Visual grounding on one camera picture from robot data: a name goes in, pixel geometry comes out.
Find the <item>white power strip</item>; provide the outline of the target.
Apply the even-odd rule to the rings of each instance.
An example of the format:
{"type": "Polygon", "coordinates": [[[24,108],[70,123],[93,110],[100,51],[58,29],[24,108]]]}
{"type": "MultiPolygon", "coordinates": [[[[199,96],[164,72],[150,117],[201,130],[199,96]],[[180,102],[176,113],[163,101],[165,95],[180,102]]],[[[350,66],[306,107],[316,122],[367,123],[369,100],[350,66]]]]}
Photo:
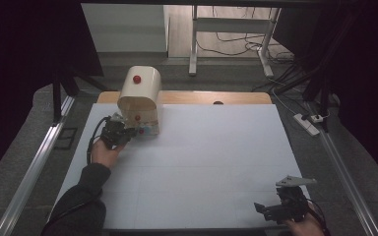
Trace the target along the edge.
{"type": "Polygon", "coordinates": [[[308,121],[306,115],[297,113],[293,116],[293,119],[311,136],[315,137],[320,134],[319,130],[308,121]]]}

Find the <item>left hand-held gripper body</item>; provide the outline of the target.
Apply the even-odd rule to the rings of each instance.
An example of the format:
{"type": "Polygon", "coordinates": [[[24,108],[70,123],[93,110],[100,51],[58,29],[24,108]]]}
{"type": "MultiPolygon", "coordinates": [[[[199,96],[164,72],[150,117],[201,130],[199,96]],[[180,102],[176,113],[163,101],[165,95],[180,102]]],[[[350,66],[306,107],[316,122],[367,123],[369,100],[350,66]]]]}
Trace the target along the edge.
{"type": "Polygon", "coordinates": [[[125,119],[117,112],[106,118],[106,124],[102,128],[100,138],[105,145],[113,149],[116,146],[124,146],[131,141],[130,131],[133,128],[127,128],[125,119]]]}

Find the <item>person's right hand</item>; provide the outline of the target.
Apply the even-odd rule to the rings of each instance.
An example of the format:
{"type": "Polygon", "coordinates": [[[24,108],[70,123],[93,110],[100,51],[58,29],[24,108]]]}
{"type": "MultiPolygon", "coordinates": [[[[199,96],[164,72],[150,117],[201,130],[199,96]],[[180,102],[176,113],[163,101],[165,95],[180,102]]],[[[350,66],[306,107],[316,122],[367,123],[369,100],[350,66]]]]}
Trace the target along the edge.
{"type": "Polygon", "coordinates": [[[300,222],[285,220],[283,222],[293,236],[324,236],[319,221],[311,214],[307,213],[300,222]]]}

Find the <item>cream drawer cabinet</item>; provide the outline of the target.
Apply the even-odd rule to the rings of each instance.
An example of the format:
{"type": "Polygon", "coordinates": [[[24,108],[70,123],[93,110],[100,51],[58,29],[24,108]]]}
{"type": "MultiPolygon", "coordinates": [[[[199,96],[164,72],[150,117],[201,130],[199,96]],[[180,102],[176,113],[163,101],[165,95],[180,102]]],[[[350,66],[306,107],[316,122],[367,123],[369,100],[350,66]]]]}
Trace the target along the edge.
{"type": "Polygon", "coordinates": [[[128,70],[117,105],[128,128],[139,124],[159,124],[162,104],[159,71],[151,66],[133,66],[128,70]]]}

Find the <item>white desk frame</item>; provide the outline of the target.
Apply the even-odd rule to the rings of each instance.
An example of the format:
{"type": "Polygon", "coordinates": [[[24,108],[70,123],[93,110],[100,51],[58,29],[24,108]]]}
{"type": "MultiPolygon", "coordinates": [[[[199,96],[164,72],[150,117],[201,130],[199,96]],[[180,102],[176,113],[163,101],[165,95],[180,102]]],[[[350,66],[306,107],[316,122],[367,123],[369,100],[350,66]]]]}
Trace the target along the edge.
{"type": "Polygon", "coordinates": [[[230,32],[230,33],[263,33],[264,40],[257,49],[264,74],[272,78],[274,73],[267,59],[268,47],[273,36],[280,8],[274,8],[267,20],[262,19],[227,19],[227,18],[199,18],[198,7],[192,7],[192,39],[189,62],[189,75],[197,74],[197,33],[198,32],[230,32]]]}

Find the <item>wooden table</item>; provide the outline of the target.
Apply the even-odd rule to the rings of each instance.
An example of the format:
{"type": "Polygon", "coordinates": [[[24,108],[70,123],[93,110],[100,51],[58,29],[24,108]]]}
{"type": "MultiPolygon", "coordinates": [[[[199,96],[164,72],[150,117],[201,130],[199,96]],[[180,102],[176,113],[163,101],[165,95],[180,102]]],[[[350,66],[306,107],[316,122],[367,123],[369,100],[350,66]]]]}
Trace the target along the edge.
{"type": "Polygon", "coordinates": [[[161,104],[271,104],[265,92],[185,91],[162,90],[158,95],[161,104]]]}

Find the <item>black metal stand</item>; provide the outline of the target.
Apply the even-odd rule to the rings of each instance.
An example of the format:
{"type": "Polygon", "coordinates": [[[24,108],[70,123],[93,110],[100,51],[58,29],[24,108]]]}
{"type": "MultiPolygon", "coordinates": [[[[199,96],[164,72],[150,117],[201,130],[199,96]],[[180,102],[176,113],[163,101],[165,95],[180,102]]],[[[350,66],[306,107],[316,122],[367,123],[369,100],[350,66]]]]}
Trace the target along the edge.
{"type": "Polygon", "coordinates": [[[328,115],[329,78],[326,74],[326,68],[318,66],[309,72],[307,76],[310,81],[302,97],[305,101],[312,101],[317,95],[320,96],[319,113],[323,116],[322,128],[325,133],[328,133],[326,116],[328,115]]]}
{"type": "Polygon", "coordinates": [[[61,86],[57,74],[53,75],[53,126],[56,126],[61,119],[61,86]]]}

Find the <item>white table mat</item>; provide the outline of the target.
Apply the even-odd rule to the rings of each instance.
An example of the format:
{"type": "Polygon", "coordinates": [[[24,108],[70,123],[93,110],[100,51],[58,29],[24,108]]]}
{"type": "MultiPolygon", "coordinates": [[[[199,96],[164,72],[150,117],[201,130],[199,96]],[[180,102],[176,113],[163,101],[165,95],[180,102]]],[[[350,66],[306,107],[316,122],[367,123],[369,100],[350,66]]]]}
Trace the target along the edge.
{"type": "Polygon", "coordinates": [[[300,176],[273,104],[167,104],[160,132],[127,144],[103,186],[107,230],[269,226],[276,184],[300,176]]]}

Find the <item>aluminium rail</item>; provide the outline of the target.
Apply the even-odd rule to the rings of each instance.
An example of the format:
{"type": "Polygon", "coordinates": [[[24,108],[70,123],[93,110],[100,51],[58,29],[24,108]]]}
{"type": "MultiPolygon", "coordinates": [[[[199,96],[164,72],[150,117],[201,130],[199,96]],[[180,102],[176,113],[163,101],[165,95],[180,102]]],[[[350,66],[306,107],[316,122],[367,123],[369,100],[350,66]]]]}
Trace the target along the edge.
{"type": "Polygon", "coordinates": [[[346,191],[346,195],[352,204],[354,212],[356,213],[366,236],[378,236],[378,225],[374,215],[349,174],[343,161],[343,157],[330,136],[326,119],[323,119],[323,122],[318,126],[318,130],[320,132],[320,140],[329,158],[333,162],[333,167],[337,172],[337,175],[346,191]]]}
{"type": "Polygon", "coordinates": [[[8,204],[6,211],[0,219],[0,236],[11,236],[21,213],[32,193],[35,183],[49,157],[58,136],[60,135],[69,112],[75,102],[74,96],[67,95],[61,105],[61,118],[55,125],[48,129],[43,141],[41,142],[31,165],[22,179],[12,200],[8,204]]]}

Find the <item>black curtain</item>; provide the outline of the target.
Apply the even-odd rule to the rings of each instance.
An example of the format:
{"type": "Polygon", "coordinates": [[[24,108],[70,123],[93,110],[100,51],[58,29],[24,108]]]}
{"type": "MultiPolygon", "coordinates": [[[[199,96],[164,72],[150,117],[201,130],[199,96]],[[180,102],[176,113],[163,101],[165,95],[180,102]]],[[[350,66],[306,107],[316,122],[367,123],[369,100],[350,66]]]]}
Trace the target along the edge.
{"type": "Polygon", "coordinates": [[[78,71],[101,76],[84,0],[0,0],[0,160],[33,95],[78,71]]]}
{"type": "MultiPolygon", "coordinates": [[[[341,40],[328,68],[304,94],[312,99],[328,81],[340,99],[339,117],[378,164],[378,0],[357,0],[357,18],[341,40]]],[[[345,8],[283,9],[274,39],[290,50],[309,72],[321,62],[344,26],[345,8]]]]}

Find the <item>clear drawer with red knob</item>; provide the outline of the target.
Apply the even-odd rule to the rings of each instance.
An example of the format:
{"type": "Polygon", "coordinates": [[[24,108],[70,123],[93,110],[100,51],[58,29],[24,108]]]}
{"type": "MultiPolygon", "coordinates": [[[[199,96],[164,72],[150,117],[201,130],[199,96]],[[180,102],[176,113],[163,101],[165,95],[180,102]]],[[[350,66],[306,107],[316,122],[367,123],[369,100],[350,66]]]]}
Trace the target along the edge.
{"type": "Polygon", "coordinates": [[[137,133],[144,136],[154,136],[159,134],[159,124],[139,124],[136,127],[137,133]]]}

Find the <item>white cabinet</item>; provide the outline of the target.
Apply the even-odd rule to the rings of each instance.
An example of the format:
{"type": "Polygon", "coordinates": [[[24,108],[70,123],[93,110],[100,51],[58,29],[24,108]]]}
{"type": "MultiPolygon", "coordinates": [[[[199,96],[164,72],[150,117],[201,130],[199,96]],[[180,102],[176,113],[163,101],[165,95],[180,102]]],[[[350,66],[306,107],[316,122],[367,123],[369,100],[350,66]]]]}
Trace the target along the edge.
{"type": "Polygon", "coordinates": [[[164,5],[83,3],[97,52],[168,50],[169,16],[164,5]]]}

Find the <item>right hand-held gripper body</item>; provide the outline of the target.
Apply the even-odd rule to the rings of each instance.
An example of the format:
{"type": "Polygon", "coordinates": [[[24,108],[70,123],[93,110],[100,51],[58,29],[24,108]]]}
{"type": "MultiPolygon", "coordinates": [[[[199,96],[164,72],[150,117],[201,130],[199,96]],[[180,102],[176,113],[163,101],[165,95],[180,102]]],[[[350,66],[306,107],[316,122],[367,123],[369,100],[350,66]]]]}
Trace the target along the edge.
{"type": "Polygon", "coordinates": [[[281,203],[276,206],[265,206],[264,217],[266,220],[282,222],[293,219],[301,221],[308,211],[307,199],[302,191],[302,186],[316,184],[315,179],[294,177],[287,175],[276,183],[277,195],[281,203]]]}

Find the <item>person's left hand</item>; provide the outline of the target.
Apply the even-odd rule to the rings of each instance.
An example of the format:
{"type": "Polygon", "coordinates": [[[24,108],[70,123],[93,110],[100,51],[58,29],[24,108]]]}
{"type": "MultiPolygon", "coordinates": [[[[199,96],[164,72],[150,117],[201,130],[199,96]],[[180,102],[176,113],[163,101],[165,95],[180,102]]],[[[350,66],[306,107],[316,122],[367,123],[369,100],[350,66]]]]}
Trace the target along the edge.
{"type": "Polygon", "coordinates": [[[111,169],[123,149],[124,146],[116,146],[114,149],[110,149],[102,140],[97,140],[92,147],[91,163],[98,163],[111,169]]]}

